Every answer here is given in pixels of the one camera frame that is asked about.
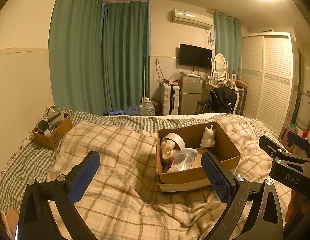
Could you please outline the black wall television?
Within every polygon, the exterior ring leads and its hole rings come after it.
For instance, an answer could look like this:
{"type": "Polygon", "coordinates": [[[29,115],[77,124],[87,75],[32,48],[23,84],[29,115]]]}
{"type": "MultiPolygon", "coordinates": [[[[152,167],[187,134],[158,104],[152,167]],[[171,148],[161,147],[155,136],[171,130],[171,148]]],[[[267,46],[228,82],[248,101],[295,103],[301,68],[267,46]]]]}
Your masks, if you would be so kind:
{"type": "Polygon", "coordinates": [[[179,46],[179,64],[211,69],[212,50],[188,44],[179,46]]]}

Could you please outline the white louvered wardrobe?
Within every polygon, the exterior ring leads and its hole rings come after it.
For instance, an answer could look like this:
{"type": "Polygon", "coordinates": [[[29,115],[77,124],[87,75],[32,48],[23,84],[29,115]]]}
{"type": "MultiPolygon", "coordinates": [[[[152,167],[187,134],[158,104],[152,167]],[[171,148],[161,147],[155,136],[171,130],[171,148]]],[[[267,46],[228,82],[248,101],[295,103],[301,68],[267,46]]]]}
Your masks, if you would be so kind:
{"type": "Polygon", "coordinates": [[[242,37],[240,79],[248,85],[243,115],[261,121],[276,137],[288,116],[293,78],[290,33],[253,33],[242,37]]]}

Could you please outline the large green curtain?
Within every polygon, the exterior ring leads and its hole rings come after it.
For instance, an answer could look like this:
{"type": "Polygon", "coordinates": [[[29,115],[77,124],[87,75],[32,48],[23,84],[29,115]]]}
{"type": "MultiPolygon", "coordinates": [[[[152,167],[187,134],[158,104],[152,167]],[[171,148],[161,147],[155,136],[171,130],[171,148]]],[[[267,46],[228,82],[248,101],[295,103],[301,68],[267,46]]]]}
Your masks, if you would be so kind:
{"type": "Polygon", "coordinates": [[[149,1],[56,0],[49,31],[54,103],[102,114],[150,94],[149,1]]]}

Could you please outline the white oval vanity mirror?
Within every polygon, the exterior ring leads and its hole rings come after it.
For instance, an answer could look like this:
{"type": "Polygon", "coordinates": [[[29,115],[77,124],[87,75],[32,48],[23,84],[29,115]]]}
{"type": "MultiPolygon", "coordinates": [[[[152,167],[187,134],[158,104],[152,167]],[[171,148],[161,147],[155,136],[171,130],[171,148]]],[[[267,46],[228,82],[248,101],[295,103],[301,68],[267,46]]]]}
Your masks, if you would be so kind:
{"type": "Polygon", "coordinates": [[[218,53],[213,61],[213,76],[224,78],[227,76],[227,71],[228,63],[225,57],[221,53],[218,53]]]}

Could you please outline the green checked bed sheet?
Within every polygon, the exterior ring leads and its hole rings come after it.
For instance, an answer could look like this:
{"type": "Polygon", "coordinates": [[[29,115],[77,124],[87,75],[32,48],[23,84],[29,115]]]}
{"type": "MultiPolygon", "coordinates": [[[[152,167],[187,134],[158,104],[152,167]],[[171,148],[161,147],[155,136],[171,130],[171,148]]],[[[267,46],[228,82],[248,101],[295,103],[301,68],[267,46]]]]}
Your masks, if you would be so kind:
{"type": "MultiPolygon", "coordinates": [[[[271,135],[270,130],[259,120],[250,119],[235,114],[205,113],[186,116],[101,116],[86,112],[65,109],[70,115],[73,125],[82,121],[92,122],[97,125],[130,127],[134,131],[142,130],[156,133],[160,129],[181,128],[190,125],[202,124],[209,121],[218,121],[226,130],[241,124],[247,132],[255,135],[254,141],[258,141],[263,135],[271,135]]],[[[22,194],[26,188],[28,179],[35,178],[44,182],[50,169],[53,167],[60,152],[60,147],[49,150],[35,141],[33,135],[29,134],[18,150],[0,172],[0,211],[9,208],[20,210],[22,194]]]]}

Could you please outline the white rabbit figurine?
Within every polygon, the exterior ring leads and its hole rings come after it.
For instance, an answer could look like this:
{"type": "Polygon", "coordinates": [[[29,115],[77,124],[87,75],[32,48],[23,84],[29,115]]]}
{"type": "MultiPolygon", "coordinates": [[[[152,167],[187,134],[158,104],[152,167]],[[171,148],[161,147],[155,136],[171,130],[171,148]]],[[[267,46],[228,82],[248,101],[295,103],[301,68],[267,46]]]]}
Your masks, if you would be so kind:
{"type": "Polygon", "coordinates": [[[215,129],[213,125],[210,128],[206,127],[201,139],[201,147],[214,147],[215,146],[215,129]]]}

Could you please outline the large open cardboard box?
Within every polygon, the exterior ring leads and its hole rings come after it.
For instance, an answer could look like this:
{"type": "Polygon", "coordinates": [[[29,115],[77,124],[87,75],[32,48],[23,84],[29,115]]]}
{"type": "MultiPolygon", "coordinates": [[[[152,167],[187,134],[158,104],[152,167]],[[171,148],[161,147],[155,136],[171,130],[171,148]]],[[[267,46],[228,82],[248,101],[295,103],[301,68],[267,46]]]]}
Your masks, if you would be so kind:
{"type": "Polygon", "coordinates": [[[183,128],[161,129],[157,132],[157,162],[156,173],[159,188],[162,192],[175,193],[186,192],[204,188],[210,185],[202,165],[201,158],[205,152],[211,152],[224,167],[234,171],[237,167],[241,154],[222,126],[215,121],[183,128]],[[215,129],[215,146],[201,147],[201,139],[206,127],[213,125],[215,129]],[[185,171],[167,173],[171,166],[162,159],[160,143],[169,133],[176,133],[185,141],[185,148],[198,150],[198,155],[192,163],[192,168],[185,171]]]}

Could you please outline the black jacket on chair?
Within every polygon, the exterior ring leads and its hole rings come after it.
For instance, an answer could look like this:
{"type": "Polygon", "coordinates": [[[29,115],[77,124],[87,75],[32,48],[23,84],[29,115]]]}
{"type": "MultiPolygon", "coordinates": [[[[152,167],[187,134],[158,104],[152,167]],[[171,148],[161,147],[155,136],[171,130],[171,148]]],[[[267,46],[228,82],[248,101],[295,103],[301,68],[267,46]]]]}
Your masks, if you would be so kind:
{"type": "Polygon", "coordinates": [[[201,113],[231,113],[238,104],[237,91],[227,87],[217,87],[210,91],[201,113]]]}

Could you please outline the clear water jug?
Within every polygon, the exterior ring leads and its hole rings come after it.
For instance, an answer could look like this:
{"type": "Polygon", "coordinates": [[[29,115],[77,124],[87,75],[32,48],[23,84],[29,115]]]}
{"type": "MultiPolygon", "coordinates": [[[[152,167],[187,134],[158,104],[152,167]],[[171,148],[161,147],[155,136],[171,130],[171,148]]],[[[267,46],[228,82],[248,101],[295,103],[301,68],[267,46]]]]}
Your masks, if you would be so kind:
{"type": "Polygon", "coordinates": [[[148,97],[142,98],[142,103],[139,105],[141,116],[154,116],[155,107],[148,97]]]}

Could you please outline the small cardboard box with items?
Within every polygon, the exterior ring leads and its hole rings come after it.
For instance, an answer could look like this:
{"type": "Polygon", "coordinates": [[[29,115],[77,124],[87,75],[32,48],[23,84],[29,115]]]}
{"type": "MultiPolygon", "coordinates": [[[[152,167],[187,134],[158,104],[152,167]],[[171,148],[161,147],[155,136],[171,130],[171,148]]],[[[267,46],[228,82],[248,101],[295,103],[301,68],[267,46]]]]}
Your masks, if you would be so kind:
{"type": "Polygon", "coordinates": [[[39,146],[54,150],[72,127],[70,114],[58,106],[46,105],[43,116],[38,119],[32,134],[39,146]]]}

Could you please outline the white air conditioner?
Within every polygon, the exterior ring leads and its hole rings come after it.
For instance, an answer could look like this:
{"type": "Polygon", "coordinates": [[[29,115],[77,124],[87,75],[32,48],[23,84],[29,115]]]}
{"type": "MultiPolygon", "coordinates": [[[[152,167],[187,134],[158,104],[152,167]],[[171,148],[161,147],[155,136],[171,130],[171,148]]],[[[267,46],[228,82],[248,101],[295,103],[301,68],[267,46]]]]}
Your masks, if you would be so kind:
{"type": "Polygon", "coordinates": [[[203,29],[211,29],[214,25],[213,18],[176,8],[172,11],[172,21],[203,29]]]}

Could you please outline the white suitcase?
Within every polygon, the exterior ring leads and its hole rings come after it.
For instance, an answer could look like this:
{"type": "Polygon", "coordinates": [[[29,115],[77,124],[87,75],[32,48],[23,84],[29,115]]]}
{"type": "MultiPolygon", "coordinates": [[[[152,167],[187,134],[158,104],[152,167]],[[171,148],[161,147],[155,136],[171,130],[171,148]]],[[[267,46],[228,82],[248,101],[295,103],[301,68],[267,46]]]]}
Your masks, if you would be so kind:
{"type": "Polygon", "coordinates": [[[177,115],[179,109],[179,85],[177,82],[161,86],[162,115],[177,115]]]}

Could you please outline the grey mini refrigerator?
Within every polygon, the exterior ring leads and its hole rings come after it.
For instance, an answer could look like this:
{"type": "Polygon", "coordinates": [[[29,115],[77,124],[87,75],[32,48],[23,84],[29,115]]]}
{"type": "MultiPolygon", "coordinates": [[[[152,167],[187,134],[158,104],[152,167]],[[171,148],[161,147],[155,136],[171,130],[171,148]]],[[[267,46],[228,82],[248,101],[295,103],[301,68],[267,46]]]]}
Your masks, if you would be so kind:
{"type": "Polygon", "coordinates": [[[197,102],[201,99],[202,79],[183,75],[180,78],[179,114],[196,114],[197,102]]]}

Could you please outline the green curtain right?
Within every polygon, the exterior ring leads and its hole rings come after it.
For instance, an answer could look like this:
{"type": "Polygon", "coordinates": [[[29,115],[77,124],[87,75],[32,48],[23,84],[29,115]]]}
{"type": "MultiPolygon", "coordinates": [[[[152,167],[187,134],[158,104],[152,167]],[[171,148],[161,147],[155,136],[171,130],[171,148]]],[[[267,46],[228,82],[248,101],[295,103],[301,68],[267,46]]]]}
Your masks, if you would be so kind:
{"type": "Polygon", "coordinates": [[[222,54],[230,76],[240,77],[242,58],[241,21],[216,11],[214,13],[215,54],[222,54]]]}

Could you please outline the cream plaid blanket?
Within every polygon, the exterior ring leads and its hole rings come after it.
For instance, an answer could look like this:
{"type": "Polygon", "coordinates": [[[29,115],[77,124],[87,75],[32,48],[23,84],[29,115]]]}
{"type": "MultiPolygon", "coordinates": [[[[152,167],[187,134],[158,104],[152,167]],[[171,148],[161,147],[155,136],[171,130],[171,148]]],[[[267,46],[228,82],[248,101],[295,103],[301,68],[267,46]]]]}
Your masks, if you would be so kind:
{"type": "Polygon", "coordinates": [[[160,129],[215,121],[241,154],[235,173],[253,182],[268,178],[271,158],[258,146],[272,132],[260,121],[233,114],[185,118],[107,118],[78,122],[63,138],[47,175],[67,174],[91,150],[100,165],[76,208],[98,239],[202,239],[225,210],[211,187],[163,194],[156,176],[160,129]]]}

